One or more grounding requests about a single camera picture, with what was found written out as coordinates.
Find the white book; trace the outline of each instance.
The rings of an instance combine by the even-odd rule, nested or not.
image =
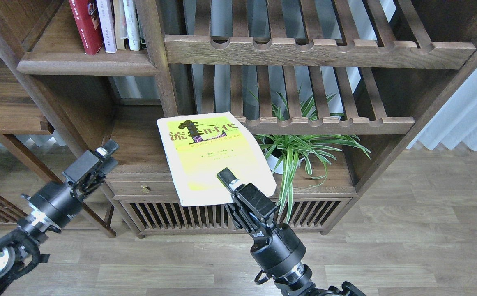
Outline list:
[[[127,37],[129,40],[129,49],[131,49],[132,51],[139,51],[140,36],[134,0],[123,0],[123,7],[125,10],[125,19],[127,21]]]
[[[158,120],[167,163],[182,206],[233,202],[217,178],[225,168],[267,197],[276,183],[255,137],[229,112]]]
[[[101,32],[103,33],[103,43],[105,44],[105,52],[116,52],[116,37],[114,33],[114,16],[112,13],[111,0],[96,0],[98,5],[99,23],[101,24]]]

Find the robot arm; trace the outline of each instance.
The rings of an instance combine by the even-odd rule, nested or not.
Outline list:
[[[316,288],[311,269],[301,261],[306,247],[289,225],[276,223],[274,202],[253,184],[242,184],[227,168],[217,177],[231,192],[233,203],[225,207],[233,223],[253,238],[251,255],[261,268],[256,284],[273,278],[284,296],[366,296],[349,282],[342,284],[342,291],[333,286],[328,290]]]
[[[23,194],[32,212],[17,221],[17,228],[0,238],[0,295],[14,280],[32,271],[49,255],[41,255],[39,245],[47,231],[60,233],[82,209],[82,203],[102,183],[118,163],[111,156],[118,149],[114,141],[96,151],[88,150],[64,172],[66,182],[49,182],[32,197]],[[32,256],[25,266],[24,261]]]

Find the drawer knob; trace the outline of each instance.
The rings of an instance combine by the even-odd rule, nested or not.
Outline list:
[[[143,193],[149,193],[150,192],[150,188],[147,186],[147,185],[142,185],[141,186],[141,191]]]

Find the wooden floor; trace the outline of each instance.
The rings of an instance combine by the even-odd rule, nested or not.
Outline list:
[[[65,148],[36,153],[50,167],[71,162]],[[0,192],[18,196],[43,184],[3,159],[1,151]],[[280,295],[271,283],[253,283],[259,268],[245,234],[140,240],[115,219],[116,238],[51,234],[41,246],[49,263],[4,295]],[[477,296],[477,152],[406,150],[330,234],[299,237],[321,288],[348,280],[368,296]]]

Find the red book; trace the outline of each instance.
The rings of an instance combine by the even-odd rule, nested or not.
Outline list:
[[[103,45],[96,0],[69,0],[86,54],[95,55]]]

